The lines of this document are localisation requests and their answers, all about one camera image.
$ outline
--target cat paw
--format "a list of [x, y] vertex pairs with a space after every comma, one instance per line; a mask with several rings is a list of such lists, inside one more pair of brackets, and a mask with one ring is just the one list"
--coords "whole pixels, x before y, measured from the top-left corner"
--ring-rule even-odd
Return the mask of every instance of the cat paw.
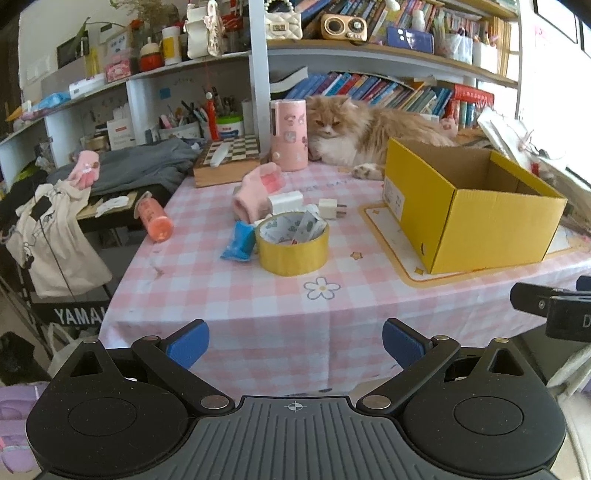
[[362, 180], [383, 180], [384, 167], [375, 163], [363, 163], [353, 169], [353, 177]]

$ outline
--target pink cup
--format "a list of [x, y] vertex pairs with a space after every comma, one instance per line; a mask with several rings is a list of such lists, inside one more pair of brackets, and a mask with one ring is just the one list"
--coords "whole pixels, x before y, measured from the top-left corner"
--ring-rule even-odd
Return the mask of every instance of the pink cup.
[[305, 100], [271, 102], [271, 160], [282, 171], [308, 166], [308, 139]]

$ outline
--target white power adapter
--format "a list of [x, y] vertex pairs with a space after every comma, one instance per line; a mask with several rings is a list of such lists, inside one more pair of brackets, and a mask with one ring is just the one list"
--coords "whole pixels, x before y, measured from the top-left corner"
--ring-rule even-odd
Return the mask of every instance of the white power adapter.
[[336, 199], [320, 199], [318, 210], [324, 220], [336, 220], [347, 213], [347, 206], [341, 205]]

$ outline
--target table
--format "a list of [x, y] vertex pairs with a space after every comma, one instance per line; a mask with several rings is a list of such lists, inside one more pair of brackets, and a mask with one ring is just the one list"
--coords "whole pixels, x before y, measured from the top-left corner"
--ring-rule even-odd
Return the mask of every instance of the table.
[[[235, 184], [196, 189], [187, 178], [167, 206], [172, 238], [144, 241], [111, 301], [100, 331], [104, 345], [165, 337], [201, 318], [210, 327], [210, 348], [193, 371], [223, 392], [235, 398], [342, 393], [399, 371], [381, 342], [389, 317], [428, 337], [444, 333], [464, 346], [485, 346], [544, 321], [511, 309], [516, 281], [574, 288], [591, 270], [591, 255], [573, 250], [536, 265], [417, 288], [392, 267], [360, 213], [359, 207], [380, 201], [381, 182], [316, 163], [285, 176], [284, 191], [301, 190], [306, 203], [326, 197], [348, 207], [330, 224], [324, 267], [284, 278], [257, 260], [220, 259], [234, 224]], [[314, 286], [324, 281], [332, 285], [319, 294]]]

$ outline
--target blue packet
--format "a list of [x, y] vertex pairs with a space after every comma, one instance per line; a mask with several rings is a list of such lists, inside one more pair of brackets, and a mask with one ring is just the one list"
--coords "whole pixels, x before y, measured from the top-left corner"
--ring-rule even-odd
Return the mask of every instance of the blue packet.
[[234, 225], [232, 239], [223, 251], [221, 258], [225, 258], [226, 260], [237, 260], [239, 262], [248, 262], [251, 259], [255, 243], [254, 226], [238, 220], [236, 225]]

